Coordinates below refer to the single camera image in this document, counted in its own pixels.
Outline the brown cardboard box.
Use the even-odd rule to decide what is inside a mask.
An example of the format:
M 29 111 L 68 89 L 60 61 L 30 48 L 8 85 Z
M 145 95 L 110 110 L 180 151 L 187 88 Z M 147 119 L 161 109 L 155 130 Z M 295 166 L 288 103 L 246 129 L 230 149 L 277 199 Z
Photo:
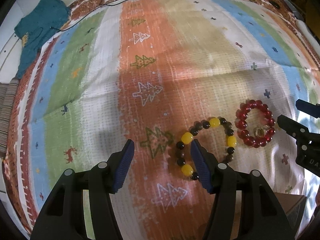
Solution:
M 297 238 L 307 197 L 304 195 L 285 193 L 275 193 L 275 196 L 286 214 L 295 238 Z

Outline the colourful striped bedspread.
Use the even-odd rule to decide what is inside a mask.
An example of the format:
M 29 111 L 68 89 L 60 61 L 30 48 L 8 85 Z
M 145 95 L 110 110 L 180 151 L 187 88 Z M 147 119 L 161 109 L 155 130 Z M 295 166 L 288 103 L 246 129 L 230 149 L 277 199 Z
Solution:
M 319 103 L 319 44 L 283 0 L 75 0 L 69 20 L 20 81 L 7 151 L 5 207 L 29 238 L 61 173 L 89 170 L 128 139 L 135 156 L 111 198 L 124 239 L 199 239 L 213 196 L 193 180 L 190 143 L 241 172 L 259 169 L 278 193 L 307 197 L 319 179 L 295 162 L 283 114 L 319 131 L 295 107 Z M 16 78 L 22 41 L 1 36 L 1 83 Z M 227 148 L 235 152 L 228 157 Z

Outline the striped grey cushion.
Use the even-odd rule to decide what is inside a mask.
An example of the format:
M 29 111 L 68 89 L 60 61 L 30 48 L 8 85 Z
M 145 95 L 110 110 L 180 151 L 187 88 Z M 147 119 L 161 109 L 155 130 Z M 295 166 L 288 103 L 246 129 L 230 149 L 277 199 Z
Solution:
M 19 83 L 16 78 L 1 83 L 1 157 L 7 151 L 10 118 Z

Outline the teal knitted garment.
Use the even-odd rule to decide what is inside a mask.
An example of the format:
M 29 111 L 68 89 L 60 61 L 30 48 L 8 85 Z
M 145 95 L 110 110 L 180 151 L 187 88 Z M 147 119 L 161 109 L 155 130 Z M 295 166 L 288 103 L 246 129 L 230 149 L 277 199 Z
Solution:
M 21 79 L 35 61 L 42 46 L 68 22 L 70 8 L 62 0 L 40 0 L 14 28 L 22 41 L 22 52 L 16 78 Z

